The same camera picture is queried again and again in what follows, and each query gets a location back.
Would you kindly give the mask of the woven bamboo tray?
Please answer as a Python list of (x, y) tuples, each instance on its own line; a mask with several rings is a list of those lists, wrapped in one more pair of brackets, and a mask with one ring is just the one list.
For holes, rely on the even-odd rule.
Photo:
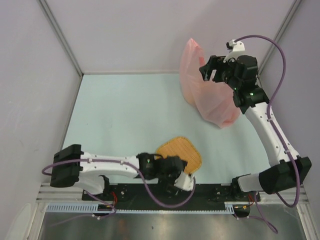
[(184, 172), (187, 174), (194, 174), (202, 166), (202, 156), (195, 148), (192, 142), (184, 137), (177, 136), (159, 146), (156, 151), (157, 154), (163, 157), (178, 156), (180, 159), (187, 162)]

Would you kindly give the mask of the pink plastic bag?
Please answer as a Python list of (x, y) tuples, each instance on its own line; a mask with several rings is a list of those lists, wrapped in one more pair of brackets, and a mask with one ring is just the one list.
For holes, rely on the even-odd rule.
[(227, 84), (203, 81), (199, 68), (204, 65), (203, 49), (190, 38), (184, 47), (179, 66), (182, 95), (204, 120), (220, 128), (228, 127), (238, 119), (241, 111), (235, 106), (233, 91)]

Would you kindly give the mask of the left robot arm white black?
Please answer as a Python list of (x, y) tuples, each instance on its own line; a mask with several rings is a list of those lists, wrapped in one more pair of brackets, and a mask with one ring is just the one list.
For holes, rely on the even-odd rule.
[(142, 152), (127, 157), (111, 157), (84, 152), (80, 144), (72, 144), (54, 155), (50, 186), (75, 186), (105, 200), (111, 193), (107, 178), (122, 176), (148, 181), (158, 179), (170, 187), (189, 192), (193, 189), (194, 179), (185, 173), (187, 164), (177, 155), (163, 157), (157, 153)]

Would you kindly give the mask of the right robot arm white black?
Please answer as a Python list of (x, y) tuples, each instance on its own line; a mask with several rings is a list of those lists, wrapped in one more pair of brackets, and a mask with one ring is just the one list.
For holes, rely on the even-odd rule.
[(223, 56), (212, 55), (199, 71), (204, 81), (225, 83), (232, 89), (233, 102), (254, 127), (270, 165), (259, 173), (233, 178), (231, 196), (242, 201), (249, 192), (263, 191), (272, 195), (291, 188), (298, 189), (312, 163), (309, 157), (300, 156), (281, 130), (272, 112), (271, 101), (257, 84), (257, 59), (241, 55), (224, 60)]

